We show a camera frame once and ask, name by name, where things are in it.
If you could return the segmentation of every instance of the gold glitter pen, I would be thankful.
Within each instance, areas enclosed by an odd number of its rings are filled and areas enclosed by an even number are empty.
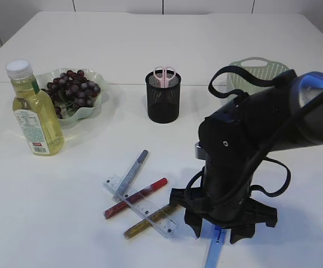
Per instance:
[[[165,218],[167,215],[170,215],[171,213],[173,213],[176,210],[176,208],[177,207],[172,207],[170,205],[166,205],[166,206],[162,207],[161,209],[152,213],[148,218],[152,222],[157,222],[157,221]],[[150,226],[152,226],[151,223],[148,220],[143,219],[142,221],[135,224],[133,227],[127,229],[124,232],[124,237],[126,239],[130,239],[130,238],[136,236],[137,234],[141,233],[142,231],[146,230]]]

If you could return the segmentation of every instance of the glass fruit bowl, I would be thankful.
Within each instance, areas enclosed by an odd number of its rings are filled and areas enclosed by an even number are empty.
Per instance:
[[[36,76],[36,81],[40,89],[47,89],[47,84],[52,82],[55,78],[59,78],[61,73],[66,73],[68,70],[72,70],[73,72],[77,72],[78,70],[82,70],[84,72],[84,77],[87,80],[93,81],[100,87],[100,93],[91,98],[93,101],[93,105],[91,107],[80,107],[73,114],[68,112],[67,107],[70,104],[66,104],[64,101],[59,101],[59,106],[62,108],[61,115],[63,119],[59,119],[61,125],[69,125],[79,119],[86,118],[90,116],[93,111],[98,108],[102,103],[102,93],[108,89],[107,82],[103,79],[103,77],[89,69],[74,69],[74,68],[60,68],[54,71],[40,74]]]

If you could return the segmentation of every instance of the plastic bottle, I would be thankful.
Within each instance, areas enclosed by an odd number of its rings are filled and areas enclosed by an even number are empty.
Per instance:
[[[12,109],[35,155],[58,153],[64,143],[51,98],[37,85],[30,63],[15,60],[6,65],[16,97]]]

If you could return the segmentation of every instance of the transparent ruler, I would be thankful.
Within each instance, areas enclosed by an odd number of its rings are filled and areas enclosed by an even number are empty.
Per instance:
[[[117,193],[117,189],[122,183],[122,179],[116,175],[112,175],[108,180],[106,180],[103,185],[106,187],[113,195],[116,195],[121,201],[124,201],[128,204],[132,211],[138,214],[142,219],[146,219],[155,230],[157,230],[164,237],[169,238],[174,231],[179,226],[174,220],[172,220],[166,213],[164,213],[159,220],[153,221],[150,215],[159,208],[154,205],[148,198],[140,196],[140,201],[135,204],[131,204],[128,201],[128,197],[137,193],[135,189],[129,187],[124,195]]]

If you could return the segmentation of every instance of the black mesh pen holder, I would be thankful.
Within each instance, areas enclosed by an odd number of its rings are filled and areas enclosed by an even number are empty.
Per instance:
[[[157,77],[162,76],[162,70],[155,71]],[[173,71],[167,70],[167,77],[173,77]],[[168,82],[168,87],[162,88],[154,73],[146,78],[148,116],[156,123],[170,123],[179,117],[181,77],[176,73]]]

